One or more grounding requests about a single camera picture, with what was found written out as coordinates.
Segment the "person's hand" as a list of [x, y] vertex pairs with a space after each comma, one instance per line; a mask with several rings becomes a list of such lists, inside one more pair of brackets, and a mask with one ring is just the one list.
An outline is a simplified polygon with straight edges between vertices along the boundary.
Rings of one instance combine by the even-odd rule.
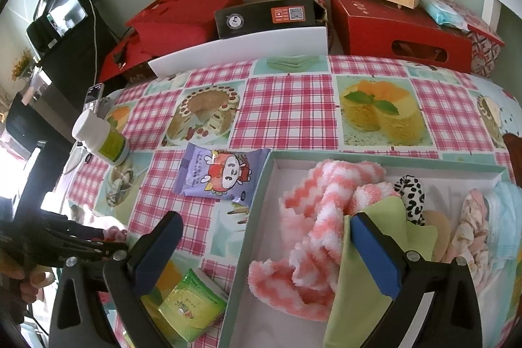
[[54, 274], [50, 268], [37, 266], [26, 273], [4, 250], [0, 253], [0, 272], [6, 277], [20, 281], [20, 297], [26, 304], [34, 303], [39, 290], [54, 281]]

